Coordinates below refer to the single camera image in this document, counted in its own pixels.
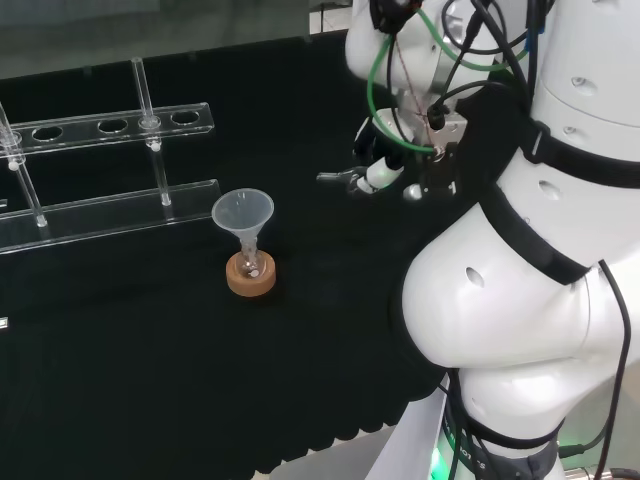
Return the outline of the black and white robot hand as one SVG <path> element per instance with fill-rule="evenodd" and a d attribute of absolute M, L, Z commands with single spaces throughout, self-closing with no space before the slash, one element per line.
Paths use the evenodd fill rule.
<path fill-rule="evenodd" d="M 441 129 L 426 126 L 427 146 L 432 151 L 420 153 L 392 141 L 379 122 L 370 118 L 361 126 L 353 146 L 353 156 L 361 164 L 338 177 L 354 195 L 375 195 L 396 183 L 413 166 L 417 180 L 404 189 L 405 199 L 418 201 L 428 194 L 454 196 L 459 178 L 457 150 L 466 127 L 463 116 L 447 113 Z"/>

